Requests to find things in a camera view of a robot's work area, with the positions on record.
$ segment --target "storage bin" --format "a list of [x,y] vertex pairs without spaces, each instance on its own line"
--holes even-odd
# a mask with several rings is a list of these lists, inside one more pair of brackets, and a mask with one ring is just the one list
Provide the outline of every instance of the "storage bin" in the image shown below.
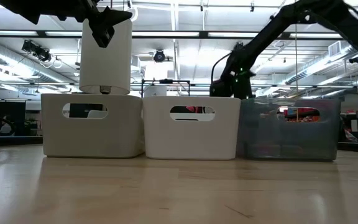
[[[128,158],[144,152],[142,99],[118,95],[43,94],[44,154],[52,157]],[[107,112],[67,118],[67,103],[101,104]]]
[[[319,121],[291,123],[281,106],[315,108]],[[242,100],[237,155],[254,159],[335,160],[341,122],[339,100]]]
[[[235,158],[240,103],[236,98],[218,97],[144,98],[146,156],[153,159]],[[170,114],[175,106],[210,107],[214,114]]]

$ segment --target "white storage bin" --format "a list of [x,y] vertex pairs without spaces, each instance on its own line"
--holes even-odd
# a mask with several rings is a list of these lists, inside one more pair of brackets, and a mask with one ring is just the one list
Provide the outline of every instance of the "white storage bin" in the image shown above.
[[[144,98],[146,156],[152,159],[235,158],[240,103],[237,98],[220,97]],[[174,106],[211,107],[214,116],[207,121],[210,114],[188,114],[189,119],[184,120],[186,115],[170,114]]]
[[[83,94],[43,94],[41,98],[45,155],[127,158],[144,152],[141,98]],[[101,104],[107,112],[67,118],[63,115],[67,103]]]

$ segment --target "wooden floor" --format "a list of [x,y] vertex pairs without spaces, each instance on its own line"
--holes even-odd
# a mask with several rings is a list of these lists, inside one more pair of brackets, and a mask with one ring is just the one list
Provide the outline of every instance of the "wooden floor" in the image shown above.
[[0,148],[0,223],[358,223],[358,153],[333,163],[46,158]]

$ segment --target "gray translucent storage bin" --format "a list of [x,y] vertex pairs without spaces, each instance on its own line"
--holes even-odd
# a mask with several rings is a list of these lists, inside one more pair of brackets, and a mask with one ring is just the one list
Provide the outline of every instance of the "gray translucent storage bin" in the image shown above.
[[[315,108],[320,119],[291,123],[277,117],[281,106]],[[237,155],[254,159],[335,160],[339,100],[249,99],[241,101]]]

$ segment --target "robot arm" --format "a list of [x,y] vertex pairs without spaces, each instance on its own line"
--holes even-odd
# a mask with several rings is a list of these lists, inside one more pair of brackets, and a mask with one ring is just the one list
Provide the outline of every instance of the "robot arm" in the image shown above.
[[132,17],[131,12],[111,10],[106,7],[99,12],[96,7],[100,0],[0,0],[0,5],[20,14],[34,24],[40,15],[57,16],[61,21],[74,17],[78,22],[89,20],[89,27],[99,47],[107,47],[114,35],[113,26]]
[[210,96],[254,97],[250,77],[255,74],[250,71],[251,67],[259,54],[292,24],[318,23],[339,33],[358,50],[358,19],[349,9],[353,8],[343,0],[299,0],[282,7],[254,39],[243,48],[232,51],[220,80],[211,84]]

